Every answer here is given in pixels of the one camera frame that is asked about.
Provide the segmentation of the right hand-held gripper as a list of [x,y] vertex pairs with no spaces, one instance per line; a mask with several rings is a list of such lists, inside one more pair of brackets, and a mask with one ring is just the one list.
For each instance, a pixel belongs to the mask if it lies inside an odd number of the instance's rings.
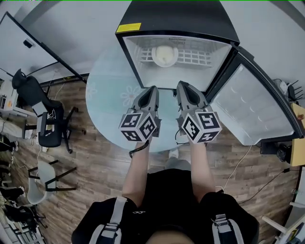
[[176,91],[178,105],[182,110],[176,119],[180,135],[186,135],[193,144],[213,141],[222,126],[217,113],[202,109],[208,105],[204,94],[183,81],[178,82]]

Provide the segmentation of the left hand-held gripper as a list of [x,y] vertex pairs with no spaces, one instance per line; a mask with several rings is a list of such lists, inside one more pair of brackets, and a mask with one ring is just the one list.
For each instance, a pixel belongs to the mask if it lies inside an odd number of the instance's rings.
[[151,137],[158,137],[161,124],[158,108],[159,90],[151,86],[134,99],[132,108],[122,116],[119,130],[130,142],[146,142]]

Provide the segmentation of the black mini fridge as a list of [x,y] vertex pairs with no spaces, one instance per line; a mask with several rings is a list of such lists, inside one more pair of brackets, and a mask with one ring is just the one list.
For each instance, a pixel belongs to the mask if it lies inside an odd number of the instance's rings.
[[[221,2],[132,1],[115,34],[142,88],[156,86],[177,97],[178,82],[189,83],[243,145],[304,137],[281,90],[240,46]],[[160,45],[209,52],[212,67],[139,61],[142,48]]]

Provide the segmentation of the person's left forearm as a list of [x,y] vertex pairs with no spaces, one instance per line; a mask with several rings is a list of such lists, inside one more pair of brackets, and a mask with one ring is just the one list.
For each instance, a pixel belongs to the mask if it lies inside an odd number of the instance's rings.
[[122,187],[122,196],[141,206],[146,189],[150,145],[135,152]]

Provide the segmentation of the person's right forearm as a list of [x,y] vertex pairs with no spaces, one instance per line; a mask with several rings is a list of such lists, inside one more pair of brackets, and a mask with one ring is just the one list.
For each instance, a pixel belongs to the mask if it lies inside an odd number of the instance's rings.
[[205,144],[190,143],[190,149],[193,193],[197,202],[200,202],[207,193],[216,191],[216,184],[208,163]]

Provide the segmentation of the person's grey trouser leg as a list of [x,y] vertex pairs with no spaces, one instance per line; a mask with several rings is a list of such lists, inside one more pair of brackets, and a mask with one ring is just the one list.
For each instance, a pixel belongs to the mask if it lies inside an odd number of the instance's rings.
[[179,159],[178,148],[169,151],[169,159],[165,163],[165,169],[191,170],[191,164],[187,160]]

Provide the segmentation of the black office chair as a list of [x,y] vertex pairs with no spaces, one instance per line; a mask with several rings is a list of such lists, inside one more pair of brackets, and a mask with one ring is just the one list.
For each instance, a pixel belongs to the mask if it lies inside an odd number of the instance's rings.
[[64,141],[68,153],[73,150],[69,147],[68,124],[77,107],[73,107],[66,118],[64,118],[64,107],[60,101],[51,100],[42,89],[39,82],[33,76],[26,76],[20,69],[12,78],[12,87],[15,89],[28,106],[37,116],[36,129],[39,145],[54,148]]

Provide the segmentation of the black router with antennas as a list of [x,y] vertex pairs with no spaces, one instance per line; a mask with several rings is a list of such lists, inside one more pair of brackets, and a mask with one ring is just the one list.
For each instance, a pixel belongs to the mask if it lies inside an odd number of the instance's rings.
[[305,97],[305,93],[303,92],[303,89],[301,86],[295,88],[294,85],[298,83],[299,80],[296,80],[293,83],[288,83],[288,98],[292,102],[297,102]]

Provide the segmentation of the person's black shirt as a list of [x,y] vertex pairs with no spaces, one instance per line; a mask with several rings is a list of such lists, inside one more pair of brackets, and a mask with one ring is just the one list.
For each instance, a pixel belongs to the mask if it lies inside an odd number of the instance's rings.
[[124,204],[119,228],[121,244],[145,244],[157,231],[178,231],[194,244],[214,244],[212,226],[224,214],[240,228],[244,244],[257,244],[259,223],[237,201],[224,193],[210,192],[201,200],[193,194],[190,171],[168,169],[147,176],[140,206]]

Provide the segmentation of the yellow table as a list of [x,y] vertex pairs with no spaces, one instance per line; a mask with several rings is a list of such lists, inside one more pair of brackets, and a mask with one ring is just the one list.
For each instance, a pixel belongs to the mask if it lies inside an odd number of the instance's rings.
[[304,129],[304,138],[292,140],[292,152],[290,164],[292,166],[305,165],[305,108],[293,103],[292,109],[296,116],[301,115],[301,120]]

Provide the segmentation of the white chair with black legs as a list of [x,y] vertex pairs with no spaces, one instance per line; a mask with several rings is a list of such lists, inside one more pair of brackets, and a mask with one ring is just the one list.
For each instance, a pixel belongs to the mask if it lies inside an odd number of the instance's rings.
[[38,205],[43,201],[49,199],[55,192],[76,190],[76,187],[60,188],[57,186],[57,182],[61,178],[77,170],[77,168],[74,167],[62,174],[57,175],[53,165],[58,162],[58,160],[52,161],[50,163],[38,161],[37,167],[28,170],[29,188],[27,199],[30,204]]

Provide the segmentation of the black-framed whiteboard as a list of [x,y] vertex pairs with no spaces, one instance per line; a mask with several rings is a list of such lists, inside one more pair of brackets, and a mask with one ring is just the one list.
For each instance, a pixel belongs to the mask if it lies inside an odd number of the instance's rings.
[[[23,44],[25,39],[31,40],[35,46],[27,48]],[[5,12],[0,20],[0,78],[12,79],[19,69],[27,76],[34,76],[41,84],[63,78],[87,82],[46,44],[31,35],[9,12]]]

